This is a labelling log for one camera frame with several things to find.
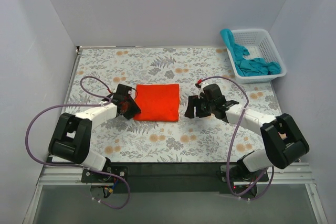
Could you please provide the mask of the orange t-shirt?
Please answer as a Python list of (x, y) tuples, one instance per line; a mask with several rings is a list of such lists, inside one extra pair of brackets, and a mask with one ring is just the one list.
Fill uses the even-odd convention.
[(180, 87), (178, 84), (136, 86), (135, 100), (141, 112), (134, 116), (140, 122), (177, 122), (179, 120)]

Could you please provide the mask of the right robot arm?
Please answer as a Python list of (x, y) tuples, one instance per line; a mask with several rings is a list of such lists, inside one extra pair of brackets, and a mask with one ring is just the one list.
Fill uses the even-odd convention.
[(245, 109), (239, 102), (227, 100), (217, 84), (198, 82), (196, 87), (199, 93), (188, 98), (185, 117), (193, 119), (214, 115), (262, 137), (264, 148), (244, 155), (235, 166), (229, 167), (229, 178), (248, 181), (260, 170), (272, 166), (284, 169), (310, 151), (291, 115), (274, 116)]

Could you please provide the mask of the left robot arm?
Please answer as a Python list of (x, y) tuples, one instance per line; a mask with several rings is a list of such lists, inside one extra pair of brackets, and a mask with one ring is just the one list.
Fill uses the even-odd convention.
[(90, 149), (92, 130), (108, 120), (123, 116), (127, 120), (141, 112), (131, 97), (132, 88), (119, 84), (114, 93), (104, 98), (99, 106), (76, 114), (63, 113), (54, 130), (49, 154), (93, 170), (100, 182), (111, 178), (107, 158)]

